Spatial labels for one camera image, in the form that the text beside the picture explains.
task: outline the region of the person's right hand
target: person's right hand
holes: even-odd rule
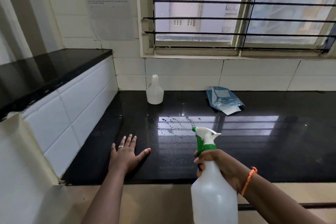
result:
[[[223,177],[233,189],[237,193],[242,191],[250,169],[222,150],[207,150],[203,151],[194,161],[199,167],[197,177],[200,177],[202,171],[205,170],[204,161],[215,161]]]

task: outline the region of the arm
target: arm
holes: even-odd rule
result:
[[[129,135],[121,140],[120,147],[116,151],[112,144],[111,159],[106,178],[86,211],[82,224],[118,224],[120,203],[124,185],[124,178],[137,164],[150,152],[148,148],[135,156],[134,149],[137,137]]]
[[[198,177],[205,169],[205,160],[214,160],[233,189],[241,192],[250,169],[221,150],[208,150],[195,159],[195,163],[199,165]],[[244,197],[269,224],[325,224],[320,218],[304,209],[290,196],[256,173],[252,175]]]

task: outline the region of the black countertop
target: black countertop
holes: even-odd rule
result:
[[[196,179],[192,126],[222,133],[225,150],[271,182],[336,182],[336,92],[234,92],[244,111],[226,116],[205,92],[166,91],[151,105],[145,91],[119,92],[62,177],[65,184],[99,185],[111,144],[137,136],[136,154],[152,152],[125,184],[188,184]]]
[[[0,119],[29,105],[112,55],[111,50],[63,49],[0,66]]]

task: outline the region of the orange bracelet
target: orange bracelet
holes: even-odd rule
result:
[[[252,170],[250,171],[249,176],[247,177],[247,180],[246,180],[246,182],[245,182],[244,188],[243,188],[243,190],[242,190],[241,193],[240,193],[242,196],[244,196],[244,193],[245,193],[245,191],[246,191],[246,189],[247,189],[247,186],[248,186],[249,183],[250,183],[250,180],[251,180],[252,175],[253,175],[254,173],[257,173],[257,172],[258,172],[258,170],[257,170],[255,167],[252,167]]]

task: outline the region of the wipes package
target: wipes package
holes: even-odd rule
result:
[[[230,115],[241,111],[239,106],[244,105],[229,89],[215,86],[207,90],[208,99],[211,107]]]

